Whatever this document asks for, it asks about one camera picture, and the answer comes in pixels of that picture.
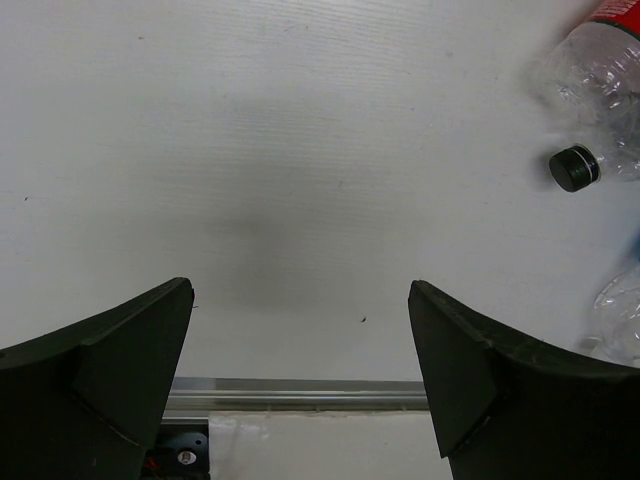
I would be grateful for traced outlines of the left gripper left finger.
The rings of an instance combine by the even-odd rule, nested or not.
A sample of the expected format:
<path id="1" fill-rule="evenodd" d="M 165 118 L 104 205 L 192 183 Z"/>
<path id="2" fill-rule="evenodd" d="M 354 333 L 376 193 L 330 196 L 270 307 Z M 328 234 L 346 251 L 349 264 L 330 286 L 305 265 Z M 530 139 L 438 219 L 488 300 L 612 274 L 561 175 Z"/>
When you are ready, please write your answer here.
<path id="1" fill-rule="evenodd" d="M 138 478 L 193 303 L 191 282 L 177 277 L 2 350 L 2 478 Z"/>

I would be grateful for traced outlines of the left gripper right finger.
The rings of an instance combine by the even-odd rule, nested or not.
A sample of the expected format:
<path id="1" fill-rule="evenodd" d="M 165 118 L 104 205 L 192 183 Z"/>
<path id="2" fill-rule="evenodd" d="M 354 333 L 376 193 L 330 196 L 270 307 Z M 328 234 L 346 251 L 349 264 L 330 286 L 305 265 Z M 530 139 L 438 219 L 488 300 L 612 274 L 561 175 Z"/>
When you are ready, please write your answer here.
<path id="1" fill-rule="evenodd" d="M 411 328 L 456 479 L 635 479 L 639 373 L 538 340 L 412 284 Z"/>

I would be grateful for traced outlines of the blue label plastic bottle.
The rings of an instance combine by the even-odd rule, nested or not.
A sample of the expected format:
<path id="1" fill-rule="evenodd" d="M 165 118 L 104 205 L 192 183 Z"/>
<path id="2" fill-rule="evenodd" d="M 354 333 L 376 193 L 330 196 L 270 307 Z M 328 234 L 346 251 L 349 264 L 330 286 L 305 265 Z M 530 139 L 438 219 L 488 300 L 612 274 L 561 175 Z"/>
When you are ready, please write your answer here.
<path id="1" fill-rule="evenodd" d="M 594 331 L 585 339 L 588 355 L 639 368 L 639 239 L 621 270 L 596 295 L 591 310 Z"/>

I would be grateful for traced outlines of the red label plastic bottle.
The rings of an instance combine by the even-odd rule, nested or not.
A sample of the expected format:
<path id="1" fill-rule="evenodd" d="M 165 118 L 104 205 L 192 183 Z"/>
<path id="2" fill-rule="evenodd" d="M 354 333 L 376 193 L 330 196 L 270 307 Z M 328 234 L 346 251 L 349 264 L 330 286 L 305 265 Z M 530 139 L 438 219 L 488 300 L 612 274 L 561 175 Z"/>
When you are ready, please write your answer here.
<path id="1" fill-rule="evenodd" d="M 639 149 L 639 3 L 603 1 L 537 63 L 532 83 L 554 122 L 589 146 Z"/>

